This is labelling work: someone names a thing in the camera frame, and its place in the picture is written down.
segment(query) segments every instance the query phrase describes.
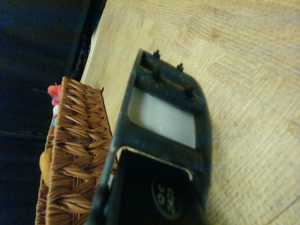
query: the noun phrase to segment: wooden table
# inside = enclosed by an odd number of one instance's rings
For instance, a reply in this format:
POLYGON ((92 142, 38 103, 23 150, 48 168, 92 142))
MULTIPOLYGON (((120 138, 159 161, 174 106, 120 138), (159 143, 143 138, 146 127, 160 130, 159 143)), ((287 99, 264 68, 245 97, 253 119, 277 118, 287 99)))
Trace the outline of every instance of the wooden table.
POLYGON ((82 82, 115 129, 138 50, 197 79, 213 125, 212 225, 300 225, 299 1, 108 0, 82 82))

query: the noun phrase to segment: white panel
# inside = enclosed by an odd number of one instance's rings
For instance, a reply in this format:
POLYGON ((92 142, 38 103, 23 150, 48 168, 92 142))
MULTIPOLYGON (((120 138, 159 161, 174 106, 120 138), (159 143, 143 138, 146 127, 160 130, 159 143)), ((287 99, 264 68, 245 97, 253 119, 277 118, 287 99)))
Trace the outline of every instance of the white panel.
POLYGON ((194 116, 138 88, 133 89, 128 116, 142 128, 191 148, 196 147, 194 116))

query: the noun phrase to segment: wicker basket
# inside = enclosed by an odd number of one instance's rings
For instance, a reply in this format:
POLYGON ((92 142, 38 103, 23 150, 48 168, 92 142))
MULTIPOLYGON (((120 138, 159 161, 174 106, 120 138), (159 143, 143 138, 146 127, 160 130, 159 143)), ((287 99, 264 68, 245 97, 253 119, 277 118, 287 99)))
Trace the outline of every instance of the wicker basket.
POLYGON ((50 187, 41 178, 36 225, 86 221, 111 138, 101 91, 64 77, 46 143, 52 147, 50 187))

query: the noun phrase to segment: red object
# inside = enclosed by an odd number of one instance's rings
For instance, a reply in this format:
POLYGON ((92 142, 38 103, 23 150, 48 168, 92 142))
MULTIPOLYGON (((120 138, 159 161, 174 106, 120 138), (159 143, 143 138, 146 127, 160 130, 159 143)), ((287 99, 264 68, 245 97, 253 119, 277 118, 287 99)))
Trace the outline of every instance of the red object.
POLYGON ((52 105, 58 105, 61 99, 61 85, 51 85, 48 88, 48 93, 52 97, 52 105))

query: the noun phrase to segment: circular label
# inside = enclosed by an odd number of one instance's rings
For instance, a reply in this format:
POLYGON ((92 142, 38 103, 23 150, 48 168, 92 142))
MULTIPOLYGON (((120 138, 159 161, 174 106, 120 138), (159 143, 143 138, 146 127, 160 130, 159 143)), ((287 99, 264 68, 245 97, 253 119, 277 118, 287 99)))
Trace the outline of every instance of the circular label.
POLYGON ((159 212, 167 219, 175 220, 181 213, 181 202, 176 184, 163 176, 153 179, 152 196, 159 212))

